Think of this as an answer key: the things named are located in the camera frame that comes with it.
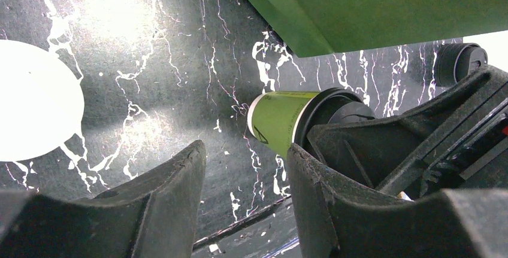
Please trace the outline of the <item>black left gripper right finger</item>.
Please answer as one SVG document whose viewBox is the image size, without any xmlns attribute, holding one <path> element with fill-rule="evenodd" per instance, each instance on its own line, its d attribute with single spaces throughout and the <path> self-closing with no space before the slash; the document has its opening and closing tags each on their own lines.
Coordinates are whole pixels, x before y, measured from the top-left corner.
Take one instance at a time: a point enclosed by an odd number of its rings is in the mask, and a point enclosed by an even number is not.
<svg viewBox="0 0 508 258">
<path fill-rule="evenodd" d="M 444 189 L 412 202 L 364 186 L 298 145 L 287 164 L 304 257 L 507 256 L 504 189 Z"/>
</svg>

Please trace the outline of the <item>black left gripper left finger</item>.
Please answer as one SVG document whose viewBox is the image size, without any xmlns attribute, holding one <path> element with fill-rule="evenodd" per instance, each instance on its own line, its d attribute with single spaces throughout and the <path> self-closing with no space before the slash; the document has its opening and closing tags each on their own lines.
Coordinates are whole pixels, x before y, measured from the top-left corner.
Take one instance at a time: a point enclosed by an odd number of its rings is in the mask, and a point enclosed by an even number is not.
<svg viewBox="0 0 508 258">
<path fill-rule="evenodd" d="M 206 167 L 196 140 L 92 199 L 1 192 L 2 257 L 191 257 Z"/>
</svg>

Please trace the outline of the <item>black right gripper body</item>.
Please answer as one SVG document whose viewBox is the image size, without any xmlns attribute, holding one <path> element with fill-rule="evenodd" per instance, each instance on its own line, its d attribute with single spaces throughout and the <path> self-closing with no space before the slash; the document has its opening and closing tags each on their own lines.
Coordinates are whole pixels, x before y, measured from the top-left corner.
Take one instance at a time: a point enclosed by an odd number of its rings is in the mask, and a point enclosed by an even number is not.
<svg viewBox="0 0 508 258">
<path fill-rule="evenodd" d="M 347 178 L 412 199 L 507 187 L 507 73 L 484 67 L 398 116 L 314 126 L 312 155 Z"/>
</svg>

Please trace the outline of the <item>single black cup lid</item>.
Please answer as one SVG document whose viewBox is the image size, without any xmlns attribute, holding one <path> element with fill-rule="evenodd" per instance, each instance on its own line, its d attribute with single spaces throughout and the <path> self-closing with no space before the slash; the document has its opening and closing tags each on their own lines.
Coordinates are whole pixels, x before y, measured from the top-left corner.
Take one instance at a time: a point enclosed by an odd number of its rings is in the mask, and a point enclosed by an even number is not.
<svg viewBox="0 0 508 258">
<path fill-rule="evenodd" d="M 374 111 L 350 90 L 333 87 L 318 93 L 304 107 L 298 119 L 293 142 L 310 146 L 307 134 L 315 125 L 344 124 L 375 119 Z"/>
</svg>

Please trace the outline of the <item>green paper cup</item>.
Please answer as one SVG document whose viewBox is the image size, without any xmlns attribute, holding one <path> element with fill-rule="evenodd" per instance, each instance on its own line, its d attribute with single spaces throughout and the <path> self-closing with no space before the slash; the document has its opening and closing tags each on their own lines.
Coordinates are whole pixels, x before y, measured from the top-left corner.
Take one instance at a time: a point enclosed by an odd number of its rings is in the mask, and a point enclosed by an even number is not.
<svg viewBox="0 0 508 258">
<path fill-rule="evenodd" d="M 318 92 L 267 92 L 257 96 L 247 113 L 247 125 L 255 138 L 287 158 L 295 142 L 298 124 Z"/>
</svg>

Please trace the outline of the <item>green paper bag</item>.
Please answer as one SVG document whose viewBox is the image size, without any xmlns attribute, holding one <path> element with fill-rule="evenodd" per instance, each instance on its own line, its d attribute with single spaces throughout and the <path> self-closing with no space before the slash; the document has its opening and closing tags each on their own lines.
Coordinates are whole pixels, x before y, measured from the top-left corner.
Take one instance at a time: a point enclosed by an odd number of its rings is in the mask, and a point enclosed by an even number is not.
<svg viewBox="0 0 508 258">
<path fill-rule="evenodd" d="M 507 29 L 507 0 L 248 1 L 299 57 Z"/>
</svg>

